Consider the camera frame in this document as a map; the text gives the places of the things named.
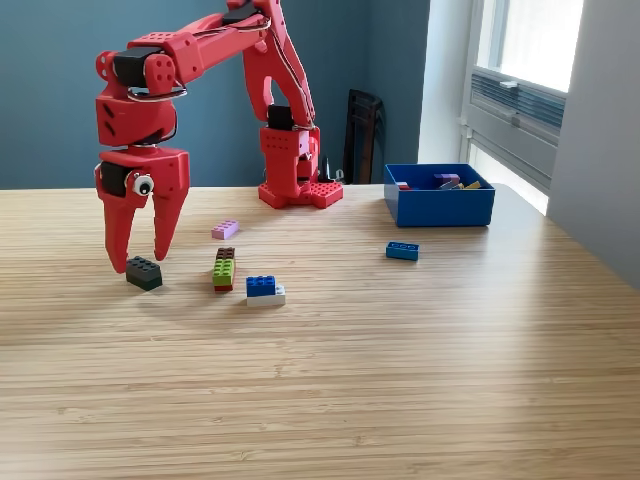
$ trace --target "black chair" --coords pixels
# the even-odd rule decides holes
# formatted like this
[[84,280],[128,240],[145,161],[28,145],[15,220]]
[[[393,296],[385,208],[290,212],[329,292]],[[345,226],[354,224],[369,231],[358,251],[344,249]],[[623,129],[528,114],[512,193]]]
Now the black chair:
[[[356,142],[356,133],[362,132],[362,144]],[[384,109],[382,100],[359,90],[349,91],[347,110],[347,134],[344,142],[342,169],[344,183],[371,183],[373,173],[373,154],[376,138],[384,137]],[[356,164],[357,147],[360,147],[360,161]]]

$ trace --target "wire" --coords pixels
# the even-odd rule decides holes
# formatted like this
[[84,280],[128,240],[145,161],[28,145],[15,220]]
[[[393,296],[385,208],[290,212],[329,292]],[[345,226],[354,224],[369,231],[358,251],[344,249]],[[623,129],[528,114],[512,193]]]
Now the wire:
[[[313,109],[311,108],[311,105],[309,104],[309,98],[307,97],[307,94],[305,93],[304,88],[302,87],[302,82],[298,79],[298,76],[296,75],[296,72],[293,69],[293,66],[291,65],[291,63],[287,59],[287,56],[284,53],[284,49],[282,48],[282,45],[280,45],[280,40],[278,39],[278,35],[276,35],[276,32],[273,30],[273,28],[271,28],[269,30],[271,32],[271,35],[273,35],[273,43],[276,46],[276,50],[278,52],[278,55],[280,56],[280,60],[282,60],[282,63],[284,63],[285,67],[287,67],[287,71],[289,72],[289,75],[291,75],[291,78],[293,78],[293,81],[295,82],[296,86],[298,87],[298,90],[300,90],[300,94],[304,98],[304,102],[307,105],[307,110],[309,111],[309,113],[311,113],[313,111]],[[316,129],[316,126],[313,123],[313,119],[310,120],[308,126],[303,126],[303,125],[296,125],[296,126],[299,129],[302,129],[302,130],[315,130]]]
[[182,83],[176,80],[176,83],[180,87],[180,90],[175,90],[169,93],[161,93],[158,95],[152,95],[149,93],[135,93],[132,88],[127,91],[127,98],[129,100],[133,100],[134,102],[139,103],[155,103],[155,102],[166,102],[167,100],[171,100],[178,97],[184,97],[189,93],[187,91],[187,87],[185,87]]
[[271,19],[267,18],[266,21],[260,25],[251,25],[248,27],[234,27],[233,25],[228,25],[224,27],[211,28],[209,30],[202,30],[201,32],[194,33],[193,36],[196,38],[208,37],[211,35],[219,35],[227,30],[236,30],[240,33],[262,32],[264,30],[269,30],[269,28],[271,28]]

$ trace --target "window frame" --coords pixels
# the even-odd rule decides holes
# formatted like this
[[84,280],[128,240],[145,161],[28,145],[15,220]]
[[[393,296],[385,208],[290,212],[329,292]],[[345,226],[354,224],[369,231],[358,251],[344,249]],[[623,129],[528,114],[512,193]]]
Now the window frame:
[[[499,68],[510,0],[495,2],[490,40],[489,65]],[[472,91],[472,76],[480,74],[499,82],[516,82],[541,95],[563,101],[567,93],[506,75],[492,68],[477,66],[483,26],[485,0],[474,0],[467,72],[465,77],[461,125],[460,163],[469,163],[470,145],[486,150],[500,163],[525,178],[542,191],[548,192],[555,167],[560,129],[537,122],[505,105],[480,97]]]

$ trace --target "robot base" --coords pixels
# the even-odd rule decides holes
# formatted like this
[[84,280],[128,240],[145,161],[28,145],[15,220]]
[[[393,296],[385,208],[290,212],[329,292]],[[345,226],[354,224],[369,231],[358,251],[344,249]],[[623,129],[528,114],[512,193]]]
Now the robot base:
[[284,208],[287,205],[313,205],[316,208],[327,208],[344,197],[344,189],[340,183],[312,183],[307,191],[298,198],[275,195],[266,183],[258,188],[260,200],[273,208]]

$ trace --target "blue wall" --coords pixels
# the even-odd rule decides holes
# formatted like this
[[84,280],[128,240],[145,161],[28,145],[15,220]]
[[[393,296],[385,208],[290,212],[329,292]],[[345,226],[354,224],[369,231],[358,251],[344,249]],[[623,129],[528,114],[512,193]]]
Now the blue wall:
[[[94,69],[151,31],[173,31],[224,0],[5,2],[0,17],[0,188],[93,185],[98,153]],[[370,90],[387,109],[387,162],[415,162],[426,52],[428,0],[286,0],[290,35],[307,71],[323,153],[342,161],[348,90]],[[194,186],[256,185],[264,161],[237,56],[189,86],[176,101],[179,133],[169,145],[191,153]]]
[[417,163],[427,55],[429,0],[370,0],[367,89],[385,106],[386,141],[376,155],[374,182],[383,163]]

